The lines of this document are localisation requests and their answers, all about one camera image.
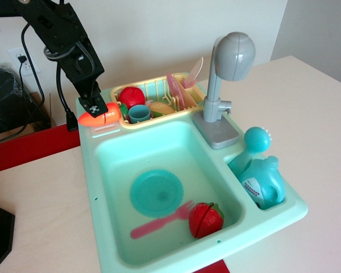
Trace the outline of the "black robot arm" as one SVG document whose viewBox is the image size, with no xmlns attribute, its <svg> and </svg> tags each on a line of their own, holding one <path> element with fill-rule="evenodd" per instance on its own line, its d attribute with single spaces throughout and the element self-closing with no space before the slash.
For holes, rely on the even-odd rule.
<svg viewBox="0 0 341 273">
<path fill-rule="evenodd" d="M 79 93 L 84 110 L 96 118 L 107 113 L 96 79 L 104 72 L 88 35 L 70 3 L 60 1 L 0 1 L 0 17 L 22 17 L 45 45 Z"/>
</svg>

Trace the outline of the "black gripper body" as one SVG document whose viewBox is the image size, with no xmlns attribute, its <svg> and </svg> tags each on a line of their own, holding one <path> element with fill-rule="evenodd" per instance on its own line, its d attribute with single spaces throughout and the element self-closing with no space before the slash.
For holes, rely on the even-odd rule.
<svg viewBox="0 0 341 273">
<path fill-rule="evenodd" d="M 46 28 L 44 37 L 46 58 L 60 64 L 83 100 L 95 99 L 96 79 L 104 69 L 84 28 Z"/>
</svg>

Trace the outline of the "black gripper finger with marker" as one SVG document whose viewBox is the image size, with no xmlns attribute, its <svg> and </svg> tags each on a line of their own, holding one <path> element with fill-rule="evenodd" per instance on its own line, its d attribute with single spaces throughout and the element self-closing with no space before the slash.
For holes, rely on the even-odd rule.
<svg viewBox="0 0 341 273">
<path fill-rule="evenodd" d="M 108 112 L 107 105 L 100 92 L 94 92 L 89 98 L 79 98 L 79 103 L 91 117 L 99 117 Z"/>
</svg>

